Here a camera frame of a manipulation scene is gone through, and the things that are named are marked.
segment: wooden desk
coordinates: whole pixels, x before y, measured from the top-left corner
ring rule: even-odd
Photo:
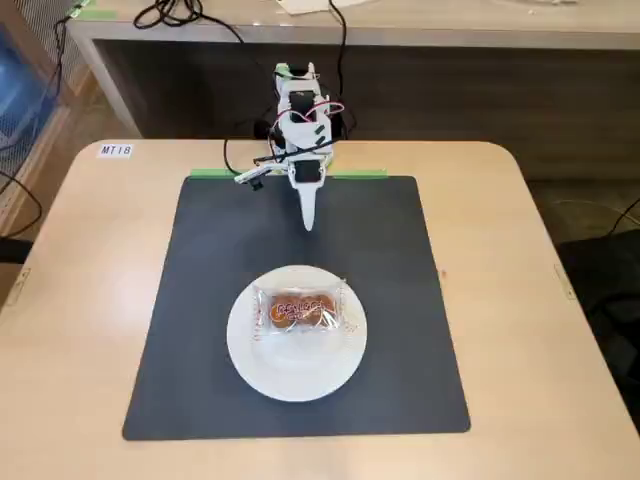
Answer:
[[[494,142],[514,152],[528,179],[638,178],[640,2],[527,1],[344,8],[352,138]],[[250,58],[266,71],[313,61],[336,97],[341,32],[329,13],[291,17],[276,0],[204,0],[205,12],[247,42],[238,45],[206,22],[136,30],[134,17],[151,3],[100,0],[69,24],[132,133],[253,138],[252,121],[274,99]]]
[[[341,142],[334,166],[418,179],[468,433],[125,442],[180,186],[223,163],[219,141],[99,149],[78,155],[0,316],[0,478],[637,478],[640,441],[520,171],[486,143]],[[229,148],[239,167],[264,153]]]
[[[580,0],[578,5],[563,6],[532,5],[533,1],[376,0],[345,7],[343,13],[352,46],[640,49],[640,4],[634,0]],[[125,66],[112,60],[97,45],[113,40],[237,41],[226,29],[208,22],[136,30],[133,19],[152,3],[100,0],[70,23],[75,41],[119,117],[132,132],[146,135],[122,92],[127,86],[120,78],[126,74],[123,70],[139,66],[135,61]],[[340,25],[328,12],[290,16],[276,0],[203,0],[202,4],[205,13],[233,25],[250,44],[340,42]],[[310,55],[305,51],[304,64]],[[279,61],[283,58],[291,61],[286,55]]]

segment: label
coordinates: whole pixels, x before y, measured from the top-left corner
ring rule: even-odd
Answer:
[[[133,145],[128,143],[103,143],[98,158],[131,158]]]

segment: desk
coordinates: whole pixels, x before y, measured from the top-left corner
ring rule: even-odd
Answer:
[[[205,12],[238,29],[242,46],[208,23],[136,30],[134,17],[150,3],[100,0],[69,25],[132,133],[253,138],[251,120],[274,99],[248,57],[267,71],[313,61],[337,92],[341,32],[329,13],[291,17],[275,0],[204,0]],[[377,0],[344,15],[353,139],[498,143],[528,179],[640,174],[639,2]]]
[[[0,477],[637,478],[640,440],[520,171],[486,143],[341,142],[335,159],[418,180],[469,432],[125,442],[180,186],[223,163],[219,141],[99,151],[78,155],[0,316]]]

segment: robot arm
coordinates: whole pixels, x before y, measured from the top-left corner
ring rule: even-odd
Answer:
[[[288,65],[278,64],[275,75],[280,97],[278,116],[270,131],[275,140],[275,159],[238,175],[235,181],[248,183],[274,171],[286,172],[289,183],[298,191],[304,226],[311,231],[316,192],[324,185],[333,158],[329,115],[335,113],[332,106],[342,106],[322,96],[312,63],[303,75],[294,75]]]

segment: plastic wrapper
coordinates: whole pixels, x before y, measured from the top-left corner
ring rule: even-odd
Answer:
[[[344,281],[323,288],[254,285],[256,333],[327,332],[340,328]]]

